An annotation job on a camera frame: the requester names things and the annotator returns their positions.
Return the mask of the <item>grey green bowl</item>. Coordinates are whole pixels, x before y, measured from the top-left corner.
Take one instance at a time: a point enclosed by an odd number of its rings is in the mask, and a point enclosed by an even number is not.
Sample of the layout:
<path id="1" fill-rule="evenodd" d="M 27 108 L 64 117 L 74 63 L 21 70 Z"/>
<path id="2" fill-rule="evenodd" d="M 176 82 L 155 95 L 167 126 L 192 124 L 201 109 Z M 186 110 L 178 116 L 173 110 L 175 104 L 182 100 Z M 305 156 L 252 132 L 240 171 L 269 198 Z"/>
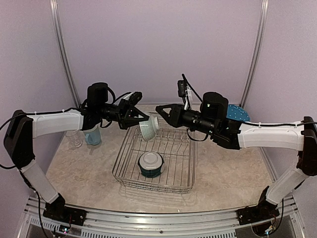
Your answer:
<path id="1" fill-rule="evenodd" d="M 151 113 L 147 113 L 147 115 L 149 116 L 149 119 L 147 121 L 142 121 L 139 123 L 140 132 L 141 132 L 142 138 L 145 141 L 149 141 L 155 138 L 156 133 L 159 130 L 158 117 L 154 116 Z"/>

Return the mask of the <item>light blue faceted mug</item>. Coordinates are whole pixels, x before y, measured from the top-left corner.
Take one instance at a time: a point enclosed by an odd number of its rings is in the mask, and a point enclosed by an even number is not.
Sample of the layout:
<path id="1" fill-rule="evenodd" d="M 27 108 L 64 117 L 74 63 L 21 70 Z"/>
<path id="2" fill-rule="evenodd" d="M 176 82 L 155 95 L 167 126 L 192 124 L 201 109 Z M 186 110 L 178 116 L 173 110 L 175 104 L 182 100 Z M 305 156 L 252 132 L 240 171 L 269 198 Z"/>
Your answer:
<path id="1" fill-rule="evenodd" d="M 96 146 L 99 145 L 102 141 L 98 125 L 95 125 L 92 129 L 83 131 L 83 133 L 87 145 Z"/>

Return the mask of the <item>dark teal bowl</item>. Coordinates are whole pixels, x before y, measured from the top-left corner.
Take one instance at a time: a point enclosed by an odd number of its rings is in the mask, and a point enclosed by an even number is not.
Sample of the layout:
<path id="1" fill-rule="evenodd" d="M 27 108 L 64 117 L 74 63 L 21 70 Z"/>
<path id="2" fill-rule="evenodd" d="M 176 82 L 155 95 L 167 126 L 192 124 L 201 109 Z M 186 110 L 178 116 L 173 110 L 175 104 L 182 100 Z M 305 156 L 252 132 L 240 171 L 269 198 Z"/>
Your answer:
<path id="1" fill-rule="evenodd" d="M 138 167 L 142 176 L 156 178 L 163 172 L 164 159 L 157 152 L 145 152 L 138 159 Z"/>

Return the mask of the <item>clear drinking glass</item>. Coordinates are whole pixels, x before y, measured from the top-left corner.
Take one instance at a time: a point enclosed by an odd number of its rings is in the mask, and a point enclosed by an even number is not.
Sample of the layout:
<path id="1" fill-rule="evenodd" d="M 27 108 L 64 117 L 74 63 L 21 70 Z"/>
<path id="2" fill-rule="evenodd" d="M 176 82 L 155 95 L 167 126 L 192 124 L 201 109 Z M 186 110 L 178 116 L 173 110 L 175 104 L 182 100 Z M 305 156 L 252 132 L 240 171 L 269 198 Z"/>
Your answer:
<path id="1" fill-rule="evenodd" d="M 77 130 L 67 131 L 66 134 L 65 134 L 65 137 L 68 140 L 68 147 L 70 149 L 78 148 L 83 143 L 80 131 L 77 131 Z"/>

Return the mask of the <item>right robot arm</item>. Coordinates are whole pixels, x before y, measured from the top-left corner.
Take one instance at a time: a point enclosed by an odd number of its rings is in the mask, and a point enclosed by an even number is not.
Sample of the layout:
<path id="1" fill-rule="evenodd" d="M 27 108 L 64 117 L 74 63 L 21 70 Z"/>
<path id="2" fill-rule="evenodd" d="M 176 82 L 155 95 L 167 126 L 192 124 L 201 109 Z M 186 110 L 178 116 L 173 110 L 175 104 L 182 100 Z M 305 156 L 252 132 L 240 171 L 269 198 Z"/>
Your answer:
<path id="1" fill-rule="evenodd" d="M 277 206 L 284 197 L 317 174 L 317 123 L 311 117 L 280 124 L 246 122 L 229 119 L 227 109 L 225 97 L 207 92 L 199 111 L 168 104 L 157 106 L 156 112 L 170 126 L 204 133 L 225 149 L 259 147 L 296 151 L 298 161 L 262 191 L 257 205 L 236 211 L 241 225 L 278 217 Z"/>

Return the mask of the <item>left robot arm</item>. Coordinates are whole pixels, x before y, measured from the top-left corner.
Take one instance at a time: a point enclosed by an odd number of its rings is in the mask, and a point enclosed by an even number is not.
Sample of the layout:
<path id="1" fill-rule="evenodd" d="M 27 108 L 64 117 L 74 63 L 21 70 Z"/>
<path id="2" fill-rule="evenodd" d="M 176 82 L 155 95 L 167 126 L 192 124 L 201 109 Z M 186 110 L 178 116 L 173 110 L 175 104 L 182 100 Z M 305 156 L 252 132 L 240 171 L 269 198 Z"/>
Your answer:
<path id="1" fill-rule="evenodd" d="M 108 103 L 108 96 L 114 95 L 107 83 L 97 82 L 87 89 L 87 99 L 79 108 L 47 113 L 25 113 L 16 110 L 4 124 L 8 126 L 3 144 L 14 167 L 26 182 L 46 203 L 58 220 L 69 216 L 64 198 L 49 182 L 37 164 L 33 152 L 33 139 L 65 131 L 87 131 L 106 120 L 116 122 L 120 129 L 128 129 L 147 121 L 149 116 L 136 108 L 142 98 L 141 92 L 131 93 L 118 104 Z"/>

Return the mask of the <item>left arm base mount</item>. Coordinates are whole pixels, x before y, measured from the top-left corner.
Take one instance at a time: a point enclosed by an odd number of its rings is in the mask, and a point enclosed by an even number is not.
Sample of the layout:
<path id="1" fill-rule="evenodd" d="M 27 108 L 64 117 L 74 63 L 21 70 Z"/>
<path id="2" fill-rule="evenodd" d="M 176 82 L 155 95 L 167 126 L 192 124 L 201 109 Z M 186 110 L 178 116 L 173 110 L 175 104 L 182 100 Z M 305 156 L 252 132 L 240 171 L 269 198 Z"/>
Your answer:
<path id="1" fill-rule="evenodd" d="M 87 211 L 65 205 L 65 199 L 59 196 L 52 203 L 45 204 L 43 216 L 70 225 L 83 226 Z"/>

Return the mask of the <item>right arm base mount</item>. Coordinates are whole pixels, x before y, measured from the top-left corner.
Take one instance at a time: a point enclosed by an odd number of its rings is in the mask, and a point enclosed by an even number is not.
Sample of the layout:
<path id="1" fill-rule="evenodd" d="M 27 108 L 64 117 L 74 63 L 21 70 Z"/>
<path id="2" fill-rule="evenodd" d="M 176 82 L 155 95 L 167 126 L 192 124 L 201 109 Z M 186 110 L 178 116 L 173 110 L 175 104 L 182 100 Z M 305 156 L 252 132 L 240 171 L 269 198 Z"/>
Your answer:
<path id="1" fill-rule="evenodd" d="M 278 217 L 280 215 L 276 205 L 258 204 L 252 207 L 245 207 L 236 211 L 239 225 L 246 225 L 250 223 L 256 223 L 263 220 Z"/>

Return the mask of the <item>left aluminium wall post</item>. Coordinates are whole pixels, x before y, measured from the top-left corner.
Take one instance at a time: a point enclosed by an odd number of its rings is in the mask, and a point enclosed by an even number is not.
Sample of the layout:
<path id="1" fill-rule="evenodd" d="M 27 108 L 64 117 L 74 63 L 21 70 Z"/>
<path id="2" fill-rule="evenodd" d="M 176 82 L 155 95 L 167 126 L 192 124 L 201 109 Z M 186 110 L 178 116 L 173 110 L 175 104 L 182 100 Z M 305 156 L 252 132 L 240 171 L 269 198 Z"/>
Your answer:
<path id="1" fill-rule="evenodd" d="M 51 14 L 53 19 L 53 27 L 56 34 L 57 45 L 61 57 L 62 66 L 65 72 L 66 81 L 70 90 L 70 94 L 75 106 L 80 105 L 80 99 L 78 96 L 78 92 L 75 86 L 75 82 L 72 76 L 69 60 L 67 57 L 66 47 L 63 39 L 61 21 L 59 17 L 59 10 L 58 10 L 58 2 L 57 0 L 50 0 L 50 8 Z"/>

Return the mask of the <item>aluminium wall post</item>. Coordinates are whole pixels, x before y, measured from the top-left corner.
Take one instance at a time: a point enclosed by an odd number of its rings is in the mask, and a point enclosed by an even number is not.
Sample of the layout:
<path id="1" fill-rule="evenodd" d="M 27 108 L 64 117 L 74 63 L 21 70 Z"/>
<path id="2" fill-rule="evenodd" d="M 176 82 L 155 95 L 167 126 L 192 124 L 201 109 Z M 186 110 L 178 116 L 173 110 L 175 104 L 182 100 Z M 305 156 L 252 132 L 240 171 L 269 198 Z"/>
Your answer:
<path id="1" fill-rule="evenodd" d="M 78 92 L 75 86 L 75 82 L 72 76 L 69 60 L 67 57 L 66 47 L 63 39 L 61 21 L 59 17 L 59 10 L 58 10 L 58 2 L 57 0 L 50 0 L 50 8 L 51 14 L 53 19 L 53 27 L 56 34 L 57 45 L 61 57 L 62 66 L 65 72 L 66 81 L 70 90 L 70 94 L 75 106 L 80 105 L 80 99 L 78 96 Z"/>
<path id="2" fill-rule="evenodd" d="M 243 90 L 243 94 L 242 94 L 242 98 L 240 101 L 240 106 L 242 108 L 244 108 L 246 106 L 247 99 L 248 99 L 248 96 L 249 96 L 251 88 L 252 88 L 252 83 L 254 81 L 254 77 L 255 77 L 255 73 L 256 73 L 256 69 L 257 69 L 257 64 L 258 64 L 258 60 L 259 60 L 260 53 L 261 53 L 263 38 L 264 38 L 269 0 L 262 0 L 261 4 L 262 5 L 261 5 L 261 10 L 260 10 L 260 18 L 259 18 L 259 24 L 258 24 L 258 29 L 257 29 L 256 39 L 255 39 L 255 45 L 254 45 L 254 49 L 253 49 L 250 67 L 248 70 L 247 81 L 246 81 L 246 84 L 245 84 L 245 87 Z"/>

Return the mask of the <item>aluminium front rail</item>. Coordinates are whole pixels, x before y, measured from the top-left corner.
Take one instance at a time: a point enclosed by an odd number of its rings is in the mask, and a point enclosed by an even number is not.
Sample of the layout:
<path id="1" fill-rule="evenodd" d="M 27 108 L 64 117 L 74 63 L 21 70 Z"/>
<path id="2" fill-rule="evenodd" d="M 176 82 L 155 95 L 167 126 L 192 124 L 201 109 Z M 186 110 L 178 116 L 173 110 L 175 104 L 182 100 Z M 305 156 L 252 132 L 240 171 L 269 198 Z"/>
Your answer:
<path id="1" fill-rule="evenodd" d="M 238 238 L 254 237 L 256 224 L 240 225 L 236 210 L 194 213 L 132 213 L 85 208 L 82 226 L 72 225 L 70 233 L 59 231 L 62 222 L 40 217 L 44 202 L 30 197 L 20 218 L 16 238 L 50 236 L 66 238 Z"/>

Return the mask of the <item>right aluminium wall post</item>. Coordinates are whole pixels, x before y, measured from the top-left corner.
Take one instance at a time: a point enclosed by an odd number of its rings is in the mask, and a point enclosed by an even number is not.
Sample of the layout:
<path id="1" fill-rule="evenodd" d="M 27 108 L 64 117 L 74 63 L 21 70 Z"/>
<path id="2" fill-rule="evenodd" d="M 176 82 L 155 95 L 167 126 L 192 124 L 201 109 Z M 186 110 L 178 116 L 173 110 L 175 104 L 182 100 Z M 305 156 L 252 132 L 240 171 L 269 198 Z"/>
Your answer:
<path id="1" fill-rule="evenodd" d="M 261 53 L 263 38 L 264 38 L 269 0 L 262 0 L 261 4 L 262 5 L 261 5 L 261 10 L 260 10 L 260 18 L 259 18 L 259 24 L 258 24 L 258 29 L 257 29 L 256 39 L 255 39 L 255 45 L 254 45 L 254 49 L 253 49 L 250 67 L 248 70 L 247 81 L 246 81 L 246 84 L 245 84 L 245 87 L 243 90 L 243 94 L 242 94 L 242 98 L 240 101 L 240 106 L 242 108 L 244 108 L 246 106 L 247 99 L 248 99 L 248 96 L 249 96 L 251 88 L 252 88 L 252 83 L 254 81 L 254 77 L 255 77 L 255 73 L 256 73 L 256 69 L 257 69 L 257 64 L 258 64 L 258 60 L 259 60 L 260 53 Z"/>

